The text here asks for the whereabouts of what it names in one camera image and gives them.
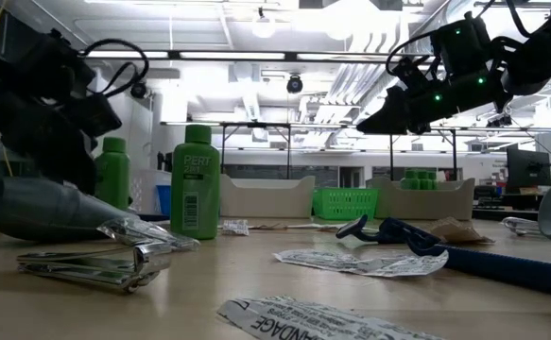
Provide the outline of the clear plastic item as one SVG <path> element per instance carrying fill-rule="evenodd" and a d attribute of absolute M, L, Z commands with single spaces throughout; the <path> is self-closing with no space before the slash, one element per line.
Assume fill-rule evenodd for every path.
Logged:
<path fill-rule="evenodd" d="M 506 217 L 501 224 L 518 236 L 539 235 L 540 229 L 536 221 L 519 217 Z"/>
<path fill-rule="evenodd" d="M 96 228 L 114 241 L 127 246 L 165 244 L 172 251 L 195 251 L 200 247 L 197 239 L 173 233 L 151 222 L 139 218 L 116 218 Z"/>

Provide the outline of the black ceiling spotlights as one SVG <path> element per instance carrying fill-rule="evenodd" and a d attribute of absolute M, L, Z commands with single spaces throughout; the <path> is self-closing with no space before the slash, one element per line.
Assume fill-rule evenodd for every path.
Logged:
<path fill-rule="evenodd" d="M 512 118 L 508 114 L 499 114 L 488 119 L 487 128 L 504 128 L 513 124 Z"/>

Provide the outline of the black metal rig frame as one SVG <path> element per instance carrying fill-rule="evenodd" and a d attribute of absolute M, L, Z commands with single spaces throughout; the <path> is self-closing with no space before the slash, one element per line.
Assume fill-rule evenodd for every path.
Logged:
<path fill-rule="evenodd" d="M 446 141 L 448 144 L 452 146 L 452 157 L 453 157 L 453 171 L 451 179 L 452 181 L 456 181 L 458 177 L 458 167 L 457 167 L 457 143 L 456 143 L 456 128 L 449 128 L 449 127 L 432 127 L 431 131 L 435 131 L 438 135 L 441 136 L 441 138 Z M 388 136 L 389 138 L 389 145 L 388 145 L 388 151 L 389 151 L 389 179 L 391 181 L 394 181 L 394 144 L 395 142 L 400 138 L 400 135 L 397 137 L 394 137 L 392 134 Z"/>
<path fill-rule="evenodd" d="M 220 147 L 220 173 L 225 173 L 224 162 L 225 162 L 225 145 L 227 139 L 232 136 L 239 128 L 261 128 L 268 129 L 274 128 L 279 132 L 284 140 L 287 142 L 286 150 L 286 178 L 292 178 L 291 171 L 291 145 L 292 145 L 292 127 L 290 123 L 268 123 L 268 122 L 258 122 L 256 120 L 248 122 L 220 122 L 218 125 L 222 128 L 222 140 Z"/>

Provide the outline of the white paper strip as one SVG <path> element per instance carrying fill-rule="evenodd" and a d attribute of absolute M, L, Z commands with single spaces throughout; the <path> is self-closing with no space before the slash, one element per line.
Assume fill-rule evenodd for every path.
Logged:
<path fill-rule="evenodd" d="M 310 223 L 310 224 L 301 224 L 301 225 L 288 225 L 284 227 L 287 230 L 290 229 L 307 229 L 307 230 L 339 230 L 343 227 L 343 224 L 317 224 L 317 223 Z"/>

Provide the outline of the silver metal nail clipper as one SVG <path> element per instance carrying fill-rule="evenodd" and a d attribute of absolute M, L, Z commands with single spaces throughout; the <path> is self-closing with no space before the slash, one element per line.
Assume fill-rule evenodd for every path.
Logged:
<path fill-rule="evenodd" d="M 21 272 L 133 293 L 170 267 L 166 243 L 124 246 L 94 252 L 40 252 L 17 257 Z"/>

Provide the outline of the printed wipe packet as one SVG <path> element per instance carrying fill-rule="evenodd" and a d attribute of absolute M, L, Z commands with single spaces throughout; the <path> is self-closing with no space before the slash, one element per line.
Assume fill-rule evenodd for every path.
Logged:
<path fill-rule="evenodd" d="M 386 255 L 367 260 L 360 260 L 350 254 L 314 249 L 285 250 L 273 256 L 285 264 L 381 278 L 429 275 L 442 269 L 449 260 L 447 251 L 437 256 Z"/>

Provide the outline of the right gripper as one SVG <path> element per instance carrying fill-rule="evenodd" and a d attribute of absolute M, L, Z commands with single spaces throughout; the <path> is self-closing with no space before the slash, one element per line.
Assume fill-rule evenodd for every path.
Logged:
<path fill-rule="evenodd" d="M 487 104 L 498 112 L 511 100 L 500 81 L 501 73 L 473 73 L 437 82 L 421 94 L 407 97 L 399 86 L 387 89 L 382 108 L 357 125 L 364 134 L 423 135 L 431 131 L 430 124 L 458 113 Z"/>

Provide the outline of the brown paper packet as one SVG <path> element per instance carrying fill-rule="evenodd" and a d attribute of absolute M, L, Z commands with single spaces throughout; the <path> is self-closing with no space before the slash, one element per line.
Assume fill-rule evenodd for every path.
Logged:
<path fill-rule="evenodd" d="M 434 221 L 426 228 L 446 244 L 493 244 L 494 240 L 480 235 L 471 221 L 458 221 L 446 217 Z"/>

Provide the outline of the beige plastic bin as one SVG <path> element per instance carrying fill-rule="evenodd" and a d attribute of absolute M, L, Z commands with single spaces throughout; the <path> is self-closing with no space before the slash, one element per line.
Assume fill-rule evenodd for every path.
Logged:
<path fill-rule="evenodd" d="M 459 221 L 472 218 L 475 180 L 444 181 L 437 190 L 405 190 L 400 181 L 377 177 L 367 187 L 378 191 L 374 216 L 402 220 L 440 220 L 453 217 Z"/>
<path fill-rule="evenodd" d="M 297 218 L 311 216 L 316 178 L 231 178 L 220 175 L 222 217 Z"/>

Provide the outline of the dark office desk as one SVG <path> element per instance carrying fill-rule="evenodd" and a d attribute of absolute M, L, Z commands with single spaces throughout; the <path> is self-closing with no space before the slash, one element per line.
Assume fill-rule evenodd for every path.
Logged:
<path fill-rule="evenodd" d="M 541 193 L 519 189 L 506 191 L 506 187 L 478 185 L 474 188 L 473 219 L 502 221 L 507 217 L 518 217 L 530 221 L 538 219 L 542 202 Z"/>

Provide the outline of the green plastic basket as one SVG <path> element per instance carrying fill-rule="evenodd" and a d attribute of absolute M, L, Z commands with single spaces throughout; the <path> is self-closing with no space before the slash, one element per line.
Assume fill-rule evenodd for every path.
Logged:
<path fill-rule="evenodd" d="M 315 216 L 331 221 L 350 221 L 375 216 L 379 191 L 374 188 L 318 188 L 313 193 Z"/>

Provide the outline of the round ceiling lamp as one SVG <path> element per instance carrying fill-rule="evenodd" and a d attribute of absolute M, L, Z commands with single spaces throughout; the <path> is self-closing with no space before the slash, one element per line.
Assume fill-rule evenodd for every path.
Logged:
<path fill-rule="evenodd" d="M 268 39 L 276 31 L 276 21 L 272 16 L 258 14 L 252 21 L 251 31 L 258 38 Z"/>

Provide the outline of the white bandage wrapper bold print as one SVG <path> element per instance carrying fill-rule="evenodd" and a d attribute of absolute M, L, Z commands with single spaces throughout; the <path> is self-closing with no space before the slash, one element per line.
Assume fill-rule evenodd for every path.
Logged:
<path fill-rule="evenodd" d="M 258 340 L 443 340 L 383 319 L 287 296 L 230 299 L 217 314 Z"/>

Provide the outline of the small white printed packet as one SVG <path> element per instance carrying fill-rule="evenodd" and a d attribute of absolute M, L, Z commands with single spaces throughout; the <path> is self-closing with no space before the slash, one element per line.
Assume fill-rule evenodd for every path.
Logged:
<path fill-rule="evenodd" d="M 250 226 L 247 220 L 225 220 L 221 227 L 222 235 L 249 236 Z"/>

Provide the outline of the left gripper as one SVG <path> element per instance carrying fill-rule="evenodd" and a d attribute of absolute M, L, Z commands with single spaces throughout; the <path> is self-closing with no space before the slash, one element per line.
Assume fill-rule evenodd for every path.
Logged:
<path fill-rule="evenodd" d="M 0 132 L 3 144 L 32 159 L 45 177 L 70 182 L 84 194 L 95 193 L 90 139 L 75 134 L 62 113 L 35 98 L 12 65 L 1 58 Z"/>

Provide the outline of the overhead light bar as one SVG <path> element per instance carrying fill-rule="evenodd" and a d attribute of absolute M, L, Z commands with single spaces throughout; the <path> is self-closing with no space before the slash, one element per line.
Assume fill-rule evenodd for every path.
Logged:
<path fill-rule="evenodd" d="M 251 52 L 251 51 L 196 51 L 154 50 L 144 52 L 148 60 L 184 61 L 264 61 L 317 63 L 378 63 L 384 64 L 388 54 L 337 52 Z M 98 50 L 90 52 L 87 60 L 142 60 L 139 52 L 125 50 Z"/>

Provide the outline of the blue plastic basket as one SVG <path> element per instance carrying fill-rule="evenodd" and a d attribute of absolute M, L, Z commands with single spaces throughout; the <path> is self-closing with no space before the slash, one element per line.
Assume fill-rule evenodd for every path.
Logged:
<path fill-rule="evenodd" d="M 171 186 L 157 185 L 156 189 L 157 189 L 160 213 L 162 215 L 169 216 L 171 211 Z"/>

